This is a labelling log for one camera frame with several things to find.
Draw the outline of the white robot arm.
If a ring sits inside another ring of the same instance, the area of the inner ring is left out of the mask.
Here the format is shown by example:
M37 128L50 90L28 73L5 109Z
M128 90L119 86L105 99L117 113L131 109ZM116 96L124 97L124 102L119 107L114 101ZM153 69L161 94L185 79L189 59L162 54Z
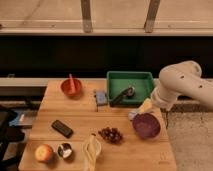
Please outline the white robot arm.
M158 83L142 105L128 113L130 121L139 113L153 113L157 108L170 111L178 97L188 96L213 109L213 83L201 77L201 66L184 61L165 66L159 72Z

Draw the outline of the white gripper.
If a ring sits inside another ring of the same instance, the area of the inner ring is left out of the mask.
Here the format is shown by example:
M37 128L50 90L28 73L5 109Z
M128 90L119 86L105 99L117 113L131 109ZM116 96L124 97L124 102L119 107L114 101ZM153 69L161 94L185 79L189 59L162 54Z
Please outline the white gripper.
M128 113L128 118L130 121L134 119L137 114L148 113L153 110L152 102L150 98L147 98L138 108L131 110Z

